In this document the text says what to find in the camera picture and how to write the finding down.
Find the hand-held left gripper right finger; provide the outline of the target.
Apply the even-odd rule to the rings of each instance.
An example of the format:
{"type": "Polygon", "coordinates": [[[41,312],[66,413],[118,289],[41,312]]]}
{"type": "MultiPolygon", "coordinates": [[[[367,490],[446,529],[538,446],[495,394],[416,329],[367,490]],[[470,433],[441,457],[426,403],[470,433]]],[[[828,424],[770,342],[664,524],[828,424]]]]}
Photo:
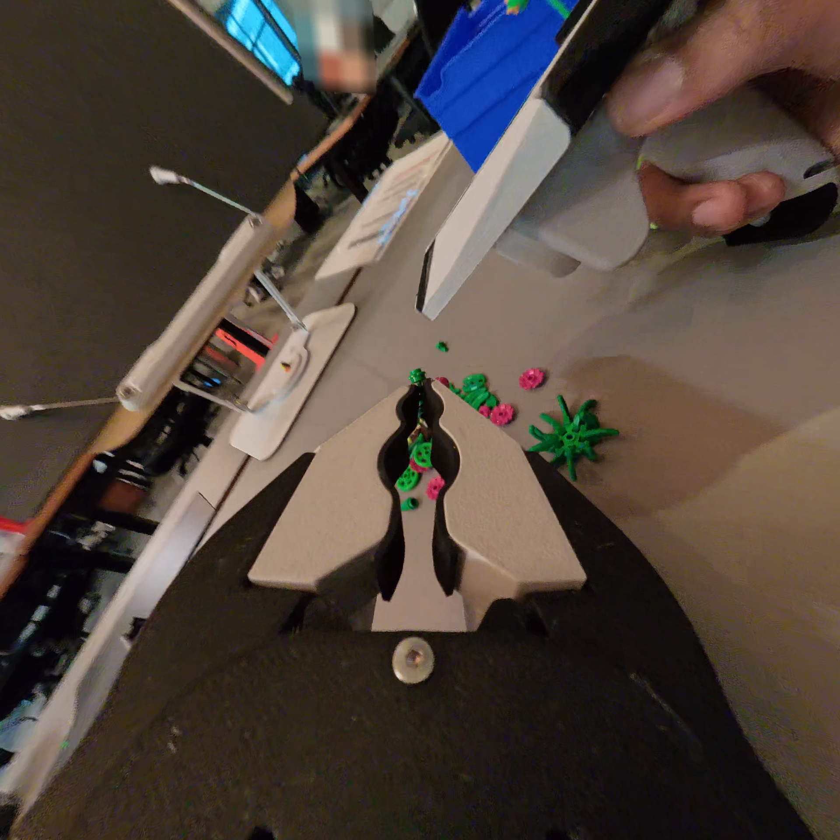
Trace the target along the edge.
{"type": "Polygon", "coordinates": [[[433,557],[447,595],[476,631],[498,601],[576,592],[586,573],[526,452],[440,381],[423,385],[436,501],[433,557]]]}

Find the black display board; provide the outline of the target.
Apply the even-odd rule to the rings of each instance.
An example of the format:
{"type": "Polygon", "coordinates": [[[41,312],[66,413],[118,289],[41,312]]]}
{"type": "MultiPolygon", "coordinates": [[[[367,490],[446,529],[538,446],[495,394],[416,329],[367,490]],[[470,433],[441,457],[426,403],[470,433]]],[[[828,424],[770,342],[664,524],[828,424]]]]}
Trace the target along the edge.
{"type": "Polygon", "coordinates": [[[326,116],[173,2],[1,3],[2,406],[113,397],[326,116]]]}

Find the green spiky toy plant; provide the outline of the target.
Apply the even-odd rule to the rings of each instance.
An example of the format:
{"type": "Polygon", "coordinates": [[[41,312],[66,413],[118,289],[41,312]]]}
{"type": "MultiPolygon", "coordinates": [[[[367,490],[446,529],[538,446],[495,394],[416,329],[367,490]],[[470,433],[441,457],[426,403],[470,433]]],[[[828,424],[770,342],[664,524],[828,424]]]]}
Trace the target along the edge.
{"type": "Polygon", "coordinates": [[[597,462],[597,445],[607,439],[617,438],[621,433],[616,428],[601,424],[595,399],[584,401],[576,411],[571,410],[563,394],[556,395],[555,399],[558,413],[539,415],[546,428],[529,426],[532,445],[527,448],[527,452],[548,458],[552,467],[565,469],[568,479],[576,482],[578,462],[581,459],[597,462]]]}

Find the pile of toy brick pieces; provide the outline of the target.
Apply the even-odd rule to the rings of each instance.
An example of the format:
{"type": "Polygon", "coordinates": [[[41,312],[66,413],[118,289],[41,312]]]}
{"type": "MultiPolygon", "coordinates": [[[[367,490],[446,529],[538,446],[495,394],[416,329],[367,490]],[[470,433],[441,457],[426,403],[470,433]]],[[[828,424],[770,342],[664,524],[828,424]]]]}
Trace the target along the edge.
{"type": "MultiPolygon", "coordinates": [[[[485,418],[490,418],[493,411],[501,403],[487,386],[487,378],[483,374],[468,375],[460,386],[453,385],[445,377],[437,377],[436,381],[454,393],[467,405],[485,418]]],[[[395,482],[395,488],[401,497],[401,511],[413,511],[419,507],[420,499],[415,490],[424,480],[427,473],[433,473],[432,465],[432,432],[424,414],[424,397],[419,397],[416,412],[416,425],[407,437],[408,467],[395,482]]]]}

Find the blue plastic bin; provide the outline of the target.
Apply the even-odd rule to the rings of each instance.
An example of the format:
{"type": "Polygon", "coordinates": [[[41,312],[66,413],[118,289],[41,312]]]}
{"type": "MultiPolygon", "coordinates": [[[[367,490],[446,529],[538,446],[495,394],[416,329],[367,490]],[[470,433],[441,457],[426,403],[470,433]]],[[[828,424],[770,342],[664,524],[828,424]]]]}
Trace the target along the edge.
{"type": "Polygon", "coordinates": [[[415,91],[478,172],[554,59],[576,1],[480,2],[460,10],[415,91]]]}

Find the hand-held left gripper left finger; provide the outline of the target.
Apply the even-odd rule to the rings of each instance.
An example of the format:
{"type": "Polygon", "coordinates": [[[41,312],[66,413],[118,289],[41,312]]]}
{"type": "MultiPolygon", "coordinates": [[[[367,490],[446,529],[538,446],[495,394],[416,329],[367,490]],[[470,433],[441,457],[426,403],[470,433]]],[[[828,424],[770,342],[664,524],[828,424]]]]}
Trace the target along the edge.
{"type": "Polygon", "coordinates": [[[415,386],[403,385],[313,454],[248,572],[251,584],[314,595],[368,631],[403,571],[396,482],[408,467],[415,386]]]}

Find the laminated paper sheet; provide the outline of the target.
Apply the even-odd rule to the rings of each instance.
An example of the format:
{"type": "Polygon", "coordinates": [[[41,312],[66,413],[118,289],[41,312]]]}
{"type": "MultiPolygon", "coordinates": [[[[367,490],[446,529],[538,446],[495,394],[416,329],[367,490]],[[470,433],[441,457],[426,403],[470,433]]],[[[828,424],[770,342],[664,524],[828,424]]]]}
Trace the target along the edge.
{"type": "Polygon", "coordinates": [[[449,137],[439,131],[386,168],[321,264],[315,281],[379,261],[453,148],[449,137]]]}

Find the white metal stand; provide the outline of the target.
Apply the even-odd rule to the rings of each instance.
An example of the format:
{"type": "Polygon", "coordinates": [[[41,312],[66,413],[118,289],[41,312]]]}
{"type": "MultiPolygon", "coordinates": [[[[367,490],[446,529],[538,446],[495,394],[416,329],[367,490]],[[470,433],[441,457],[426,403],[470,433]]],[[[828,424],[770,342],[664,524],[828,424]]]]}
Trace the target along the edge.
{"type": "Polygon", "coordinates": [[[282,187],[263,213],[226,198],[183,175],[152,166],[150,175],[160,185],[186,185],[246,214],[222,247],[212,268],[170,324],[141,354],[120,382],[114,397],[75,402],[2,406],[2,419],[16,421],[34,413],[61,408],[120,403],[139,413],[150,410],[153,399],[171,387],[200,396],[238,415],[230,444],[246,456],[265,461],[281,446],[308,400],[315,384],[338,349],[354,319],[351,303],[332,305],[306,317],[299,316],[262,269],[269,252],[280,242],[296,209],[296,173],[282,187]],[[252,279],[268,292],[291,325],[289,338],[271,350],[248,393],[223,398],[190,385],[182,378],[219,323],[231,309],[236,295],[252,279]]]}

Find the red metal frame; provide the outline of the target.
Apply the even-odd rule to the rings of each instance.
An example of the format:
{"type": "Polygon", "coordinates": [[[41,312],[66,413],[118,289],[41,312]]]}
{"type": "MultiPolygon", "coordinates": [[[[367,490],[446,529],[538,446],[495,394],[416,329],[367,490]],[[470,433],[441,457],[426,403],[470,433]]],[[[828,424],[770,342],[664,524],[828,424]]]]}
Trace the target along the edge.
{"type": "Polygon", "coordinates": [[[278,335],[267,338],[262,333],[244,327],[238,322],[223,320],[216,327],[210,340],[202,347],[197,359],[209,363],[214,369],[233,376],[244,366],[258,372],[266,362],[269,352],[277,343],[278,335]]]}

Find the person's right hand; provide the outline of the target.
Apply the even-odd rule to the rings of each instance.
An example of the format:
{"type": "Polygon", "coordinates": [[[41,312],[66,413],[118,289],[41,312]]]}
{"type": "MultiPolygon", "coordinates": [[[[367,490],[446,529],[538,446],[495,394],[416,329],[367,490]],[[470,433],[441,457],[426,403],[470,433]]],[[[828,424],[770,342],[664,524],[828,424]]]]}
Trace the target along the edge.
{"type": "MultiPolygon", "coordinates": [[[[750,82],[837,161],[839,2],[705,2],[687,25],[627,65],[605,104],[619,133],[640,138],[750,82]]],[[[646,161],[637,179],[653,224],[706,238],[729,234],[784,198],[781,178],[768,171],[692,185],[646,161]]]]}

